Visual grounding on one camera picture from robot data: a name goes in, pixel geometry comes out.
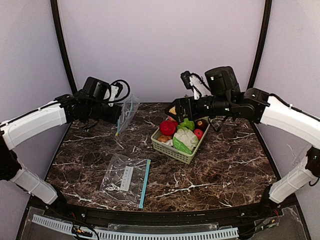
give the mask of white vent grille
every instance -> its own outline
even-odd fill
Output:
[[[32,222],[64,234],[73,235],[71,232],[72,224],[68,222],[61,222],[36,214],[33,215]],[[82,227],[81,229],[92,233],[88,228]],[[183,234],[137,234],[101,229],[95,229],[95,231],[101,240],[227,240],[239,237],[237,227]],[[97,239],[97,236],[93,233],[91,238],[84,236],[82,238],[94,240]]]

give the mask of white label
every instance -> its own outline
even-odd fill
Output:
[[[131,183],[132,173],[134,172],[133,166],[125,166],[124,173],[122,176],[121,187],[120,190],[128,192],[129,186]]]

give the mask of table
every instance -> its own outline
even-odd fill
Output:
[[[72,124],[48,173],[68,203],[108,210],[190,212],[257,203],[276,181],[264,151],[245,119],[227,120],[219,133],[209,129],[190,165],[153,149],[151,135],[166,118],[165,103],[143,103],[128,129],[99,122],[83,130]],[[113,154],[151,159],[144,208],[99,196]]]

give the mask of blue zipper seal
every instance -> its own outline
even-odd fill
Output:
[[[146,190],[147,190],[147,183],[148,183],[148,176],[149,176],[149,170],[150,170],[150,163],[151,163],[151,160],[148,159],[148,160],[146,161],[146,169],[145,169],[145,175],[144,175],[144,181],[143,181],[141,199],[140,199],[140,204],[139,204],[139,208],[140,208],[140,209],[143,209],[143,208],[144,208],[144,200],[145,200],[145,195],[146,195]]]

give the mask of robotic arm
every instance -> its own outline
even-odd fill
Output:
[[[194,75],[183,77],[185,73],[181,78],[186,88],[190,89],[191,76]],[[274,206],[306,183],[320,177],[319,118],[287,104],[272,93],[256,88],[240,92],[235,73],[230,66],[211,69],[205,73],[205,77],[212,95],[176,99],[166,108],[166,114],[178,122],[183,122],[184,118],[195,120],[207,116],[248,119],[256,124],[282,129],[310,143],[312,147],[300,164],[266,189],[268,201]],[[200,77],[198,84],[203,84]]]
[[[121,82],[128,91],[125,97],[115,100],[123,90]],[[108,84],[89,77],[83,89],[74,95],[62,95],[38,109],[0,123],[0,180],[12,181],[46,204],[52,204],[58,197],[56,190],[27,170],[13,149],[45,130],[75,120],[86,123],[95,119],[115,124],[121,115],[121,106],[114,103],[122,101],[129,93],[130,87],[124,80]]]

